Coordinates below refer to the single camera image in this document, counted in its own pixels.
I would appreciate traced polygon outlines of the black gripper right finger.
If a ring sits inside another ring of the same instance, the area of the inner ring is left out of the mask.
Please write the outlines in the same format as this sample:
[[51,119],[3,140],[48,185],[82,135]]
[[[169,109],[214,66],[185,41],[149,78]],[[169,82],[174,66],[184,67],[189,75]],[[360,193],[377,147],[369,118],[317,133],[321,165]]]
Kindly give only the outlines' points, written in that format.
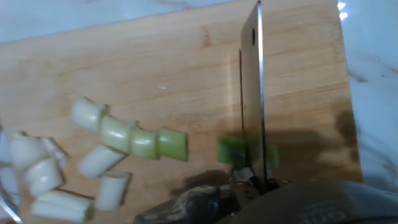
[[248,205],[264,194],[267,194],[280,187],[275,178],[262,179],[260,177],[251,177],[242,183],[241,205]]

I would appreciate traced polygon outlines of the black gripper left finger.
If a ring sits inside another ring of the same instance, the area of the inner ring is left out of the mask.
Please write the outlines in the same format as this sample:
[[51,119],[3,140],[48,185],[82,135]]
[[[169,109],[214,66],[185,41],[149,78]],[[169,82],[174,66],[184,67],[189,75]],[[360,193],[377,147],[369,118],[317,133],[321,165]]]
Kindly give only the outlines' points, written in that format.
[[133,224],[229,223],[241,210],[239,193],[250,193],[252,171],[235,170],[223,185],[202,184],[136,215]]

